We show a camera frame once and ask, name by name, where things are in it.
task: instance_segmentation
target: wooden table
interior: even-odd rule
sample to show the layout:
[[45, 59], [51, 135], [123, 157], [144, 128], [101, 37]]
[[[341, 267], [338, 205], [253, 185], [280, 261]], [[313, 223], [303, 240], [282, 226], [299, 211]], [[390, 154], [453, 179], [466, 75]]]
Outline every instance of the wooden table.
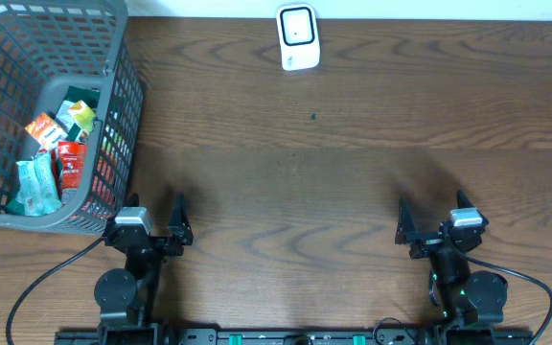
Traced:
[[[275, 20], [130, 19], [148, 86], [132, 190], [162, 226], [184, 192], [196, 239], [164, 267], [156, 313], [223, 328], [440, 317], [429, 262], [393, 243], [397, 202], [434, 227], [457, 188], [491, 222], [471, 254], [552, 287], [552, 23], [319, 29], [320, 65], [285, 73]], [[0, 230], [0, 344], [21, 291], [93, 240]], [[95, 281], [123, 262], [101, 246], [45, 281], [16, 343], [95, 327]], [[546, 295], [508, 279], [504, 324], [535, 330]]]

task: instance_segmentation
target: basket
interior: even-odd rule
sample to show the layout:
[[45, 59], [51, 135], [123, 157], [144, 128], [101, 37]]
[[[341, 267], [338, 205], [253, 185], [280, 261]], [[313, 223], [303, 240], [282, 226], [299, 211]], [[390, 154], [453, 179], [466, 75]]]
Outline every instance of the basket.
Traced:
[[[0, 226], [91, 235], [122, 207], [144, 99], [126, 24], [123, 0], [0, 1]], [[15, 162], [39, 148], [24, 127], [57, 113], [70, 85], [100, 90], [80, 187], [52, 214], [6, 214], [19, 185]]]

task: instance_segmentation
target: gray plastic basket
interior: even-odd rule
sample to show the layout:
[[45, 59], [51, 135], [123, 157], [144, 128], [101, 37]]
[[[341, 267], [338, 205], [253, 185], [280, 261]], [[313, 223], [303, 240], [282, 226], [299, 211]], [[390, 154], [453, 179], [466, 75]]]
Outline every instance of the gray plastic basket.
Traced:
[[[0, 226], [96, 234], [122, 207], [144, 98], [126, 24], [123, 0], [0, 1]], [[24, 126], [41, 112], [57, 113], [70, 85], [101, 91], [80, 187], [50, 215], [8, 215], [15, 162], [39, 147]]]

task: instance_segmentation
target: white button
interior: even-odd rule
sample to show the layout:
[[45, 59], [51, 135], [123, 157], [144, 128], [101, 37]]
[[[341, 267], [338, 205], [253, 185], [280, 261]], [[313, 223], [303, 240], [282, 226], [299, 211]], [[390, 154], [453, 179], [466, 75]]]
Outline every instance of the white button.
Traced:
[[312, 40], [311, 16], [306, 9], [284, 11], [283, 26], [285, 42], [305, 43]]

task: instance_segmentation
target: black square outline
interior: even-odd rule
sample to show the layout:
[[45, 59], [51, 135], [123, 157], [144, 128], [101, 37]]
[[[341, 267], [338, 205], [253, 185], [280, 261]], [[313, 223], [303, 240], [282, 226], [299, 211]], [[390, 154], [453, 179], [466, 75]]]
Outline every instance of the black square outline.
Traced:
[[[289, 44], [287, 42], [287, 34], [285, 34], [285, 19], [283, 18], [283, 14], [285, 12], [291, 12], [291, 11], [299, 11], [299, 10], [306, 10], [308, 11], [308, 20], [310, 21], [310, 32], [312, 33], [312, 39], [309, 40], [309, 41], [305, 41], [305, 42], [299, 42], [299, 43], [291, 43]], [[311, 12], [311, 9], [307, 8], [307, 7], [298, 7], [298, 8], [292, 8], [292, 9], [286, 9], [286, 10], [282, 10], [280, 12], [280, 27], [281, 27], [281, 31], [283, 32], [283, 41], [285, 42], [285, 44], [289, 47], [293, 47], [293, 46], [296, 46], [296, 45], [303, 45], [303, 44], [311, 44], [314, 42], [314, 24], [312, 24], [312, 12]]]

